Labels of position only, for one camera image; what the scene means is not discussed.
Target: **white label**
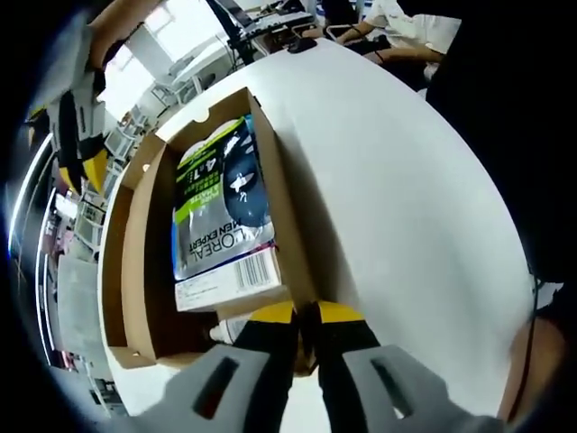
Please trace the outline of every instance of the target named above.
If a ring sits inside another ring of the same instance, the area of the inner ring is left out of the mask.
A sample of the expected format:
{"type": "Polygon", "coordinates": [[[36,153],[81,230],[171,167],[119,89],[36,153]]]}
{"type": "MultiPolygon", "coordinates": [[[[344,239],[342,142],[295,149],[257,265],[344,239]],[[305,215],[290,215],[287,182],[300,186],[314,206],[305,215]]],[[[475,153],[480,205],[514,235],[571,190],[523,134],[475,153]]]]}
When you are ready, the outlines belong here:
{"type": "Polygon", "coordinates": [[[197,277],[178,282],[177,310],[202,309],[280,285],[273,248],[259,251],[197,277]]]}
{"type": "Polygon", "coordinates": [[[252,313],[243,314],[241,316],[237,316],[235,318],[229,318],[224,321],[226,324],[226,330],[228,332],[228,336],[232,342],[234,342],[236,338],[238,338],[238,336],[241,334],[241,332],[243,332],[244,325],[246,325],[246,322],[249,321],[251,316],[252,313]]]}

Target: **window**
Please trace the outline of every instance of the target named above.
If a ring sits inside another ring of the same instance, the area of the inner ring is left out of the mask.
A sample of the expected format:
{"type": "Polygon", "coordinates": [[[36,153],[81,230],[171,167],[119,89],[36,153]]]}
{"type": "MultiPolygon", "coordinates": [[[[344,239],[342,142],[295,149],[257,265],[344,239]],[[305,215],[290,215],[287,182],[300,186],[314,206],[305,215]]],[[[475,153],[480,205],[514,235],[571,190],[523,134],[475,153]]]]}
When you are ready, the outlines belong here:
{"type": "Polygon", "coordinates": [[[106,89],[98,100],[106,102],[106,110],[117,121],[122,120],[154,81],[151,73],[125,46],[110,60],[105,76],[106,89]]]}
{"type": "Polygon", "coordinates": [[[205,0],[168,0],[146,18],[145,24],[174,61],[223,32],[205,0]]]}

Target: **fluorescent light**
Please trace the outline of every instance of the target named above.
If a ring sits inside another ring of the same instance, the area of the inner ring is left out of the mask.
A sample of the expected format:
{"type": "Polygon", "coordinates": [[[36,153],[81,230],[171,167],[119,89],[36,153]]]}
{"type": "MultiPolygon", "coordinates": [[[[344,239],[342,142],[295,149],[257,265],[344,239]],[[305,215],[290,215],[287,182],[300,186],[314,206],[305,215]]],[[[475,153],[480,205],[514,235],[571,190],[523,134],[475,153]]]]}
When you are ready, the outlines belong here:
{"type": "Polygon", "coordinates": [[[46,348],[46,341],[44,340],[44,333],[42,332],[42,314],[40,309],[40,254],[42,252],[42,241],[44,240],[44,232],[46,231],[46,225],[48,224],[48,217],[50,216],[50,208],[52,206],[52,200],[56,195],[56,189],[53,188],[48,198],[48,204],[46,205],[46,210],[44,211],[44,216],[42,217],[42,224],[40,226],[40,235],[38,236],[38,249],[36,250],[36,279],[34,281],[36,289],[36,317],[38,319],[38,331],[40,332],[40,338],[42,340],[42,347],[44,348],[44,354],[46,355],[46,361],[50,365],[50,357],[48,356],[48,349],[46,348]]]}
{"type": "Polygon", "coordinates": [[[18,197],[16,198],[16,201],[14,203],[14,208],[12,210],[12,219],[10,220],[10,229],[8,230],[8,254],[10,254],[10,252],[12,251],[12,237],[14,235],[14,229],[16,227],[16,220],[18,218],[18,214],[20,213],[20,207],[22,206],[22,202],[24,200],[24,194],[26,193],[26,190],[28,189],[28,184],[30,183],[30,180],[32,179],[33,173],[36,171],[36,167],[38,166],[38,163],[40,162],[40,158],[42,157],[42,154],[44,153],[44,151],[46,151],[46,148],[50,144],[51,139],[52,139],[52,133],[49,133],[46,136],[46,138],[44,139],[44,141],[42,142],[42,144],[40,145],[40,147],[38,148],[38,151],[36,152],[36,154],[34,155],[34,158],[32,159],[30,167],[28,167],[28,171],[26,171],[26,176],[24,176],[24,181],[22,182],[22,186],[20,187],[20,191],[18,191],[18,197]]]}
{"type": "Polygon", "coordinates": [[[52,327],[50,326],[50,314],[48,314],[48,255],[44,254],[44,317],[46,318],[46,328],[48,329],[48,339],[50,348],[54,350],[54,338],[52,337],[52,327]]]}

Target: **barcode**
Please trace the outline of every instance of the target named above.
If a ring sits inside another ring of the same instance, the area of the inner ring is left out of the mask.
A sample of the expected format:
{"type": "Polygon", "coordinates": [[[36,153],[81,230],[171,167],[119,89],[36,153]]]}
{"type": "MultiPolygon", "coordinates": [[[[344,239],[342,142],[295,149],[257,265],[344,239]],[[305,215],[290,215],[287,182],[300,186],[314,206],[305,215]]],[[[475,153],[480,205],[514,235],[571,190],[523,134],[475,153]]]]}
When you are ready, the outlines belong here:
{"type": "Polygon", "coordinates": [[[261,286],[270,282],[267,263],[264,262],[264,254],[258,253],[246,257],[234,264],[236,278],[241,289],[261,286]]]}

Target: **cable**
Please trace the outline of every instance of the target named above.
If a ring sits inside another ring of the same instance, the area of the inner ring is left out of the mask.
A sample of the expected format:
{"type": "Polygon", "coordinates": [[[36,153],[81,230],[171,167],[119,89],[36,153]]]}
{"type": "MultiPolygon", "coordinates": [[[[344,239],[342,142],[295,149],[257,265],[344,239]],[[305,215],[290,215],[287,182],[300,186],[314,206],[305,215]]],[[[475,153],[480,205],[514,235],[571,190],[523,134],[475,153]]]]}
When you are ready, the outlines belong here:
{"type": "Polygon", "coordinates": [[[215,37],[217,38],[217,40],[223,44],[224,49],[226,50],[226,54],[228,54],[228,59],[231,61],[231,65],[234,65],[234,50],[232,48],[230,48],[226,43],[224,43],[223,40],[221,40],[218,35],[216,34],[215,37]]]}
{"type": "Polygon", "coordinates": [[[535,275],[533,275],[533,283],[535,292],[533,299],[533,314],[532,314],[533,317],[531,318],[531,326],[529,328],[529,336],[527,338],[527,350],[525,351],[525,365],[523,366],[523,375],[521,376],[521,384],[519,385],[517,396],[515,397],[515,401],[513,401],[513,405],[511,406],[511,411],[508,414],[508,422],[511,422],[518,413],[519,406],[521,404],[521,399],[523,398],[523,393],[525,392],[525,388],[527,387],[529,367],[531,366],[531,352],[533,349],[533,335],[535,334],[535,322],[537,319],[538,295],[541,288],[545,285],[544,281],[538,282],[537,277],[535,275]]]}
{"type": "Polygon", "coordinates": [[[228,77],[229,75],[231,75],[232,72],[235,72],[238,65],[237,65],[238,59],[236,59],[234,57],[234,51],[233,51],[233,59],[231,61],[231,68],[228,70],[228,72],[226,72],[225,77],[228,77]]]}

